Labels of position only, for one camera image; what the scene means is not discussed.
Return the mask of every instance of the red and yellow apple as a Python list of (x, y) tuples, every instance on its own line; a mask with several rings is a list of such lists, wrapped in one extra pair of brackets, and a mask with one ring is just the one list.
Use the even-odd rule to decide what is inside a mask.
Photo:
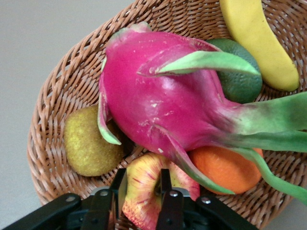
[(187, 189), (192, 200), (200, 196), (199, 184), (166, 157), (150, 152), (135, 159), (127, 167), (127, 195), (122, 211), (142, 230), (156, 228), (162, 206), (156, 189), (161, 169), (169, 169), (172, 187)]

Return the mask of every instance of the yellow banana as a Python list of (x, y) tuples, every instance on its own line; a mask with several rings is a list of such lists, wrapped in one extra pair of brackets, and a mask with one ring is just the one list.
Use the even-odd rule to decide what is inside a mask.
[(220, 6), (231, 36), (256, 59), (263, 80), (278, 90), (295, 90), (297, 68), (271, 30), (261, 0), (220, 0)]

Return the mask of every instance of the orange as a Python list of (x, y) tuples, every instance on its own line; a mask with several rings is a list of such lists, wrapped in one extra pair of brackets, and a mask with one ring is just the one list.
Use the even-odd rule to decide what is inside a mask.
[[(263, 157), (261, 149), (254, 150)], [(228, 149), (205, 146), (192, 150), (189, 157), (204, 175), (235, 194), (253, 188), (261, 179), (261, 174), (253, 162)]]

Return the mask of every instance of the brown wicker weave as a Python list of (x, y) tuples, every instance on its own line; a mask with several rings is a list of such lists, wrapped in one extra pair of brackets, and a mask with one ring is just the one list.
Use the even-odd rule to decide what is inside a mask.
[[(263, 7), (274, 33), (298, 66), (300, 87), (293, 93), (306, 91), (307, 2), (264, 0)], [(41, 88), (30, 127), (27, 156), (42, 204), (68, 192), (87, 197), (97, 186), (109, 185), (118, 168), (126, 167), (145, 151), (137, 147), (108, 174), (83, 177), (68, 165), (63, 147), (63, 128), (67, 115), (98, 102), (97, 84), (107, 40), (120, 28), (141, 21), (148, 22), (154, 30), (183, 36), (230, 38), (218, 0), (136, 0), (76, 44)], [(288, 94), (291, 93), (280, 92), (264, 84), (257, 101)], [(307, 184), (306, 154), (266, 151), (264, 155), (275, 175), (296, 185)], [(258, 228), (266, 226), (291, 201), (290, 196), (276, 191), (264, 181), (242, 195), (218, 197)], [(117, 223), (117, 227), (134, 229), (125, 218)]]

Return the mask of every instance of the gray table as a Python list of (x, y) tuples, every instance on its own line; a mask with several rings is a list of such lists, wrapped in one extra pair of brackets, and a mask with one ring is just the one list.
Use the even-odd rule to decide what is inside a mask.
[[(41, 86), (73, 45), (132, 2), (0, 2), (0, 229), (40, 207), (26, 145)], [(266, 230), (307, 229), (306, 216), (295, 200)]]

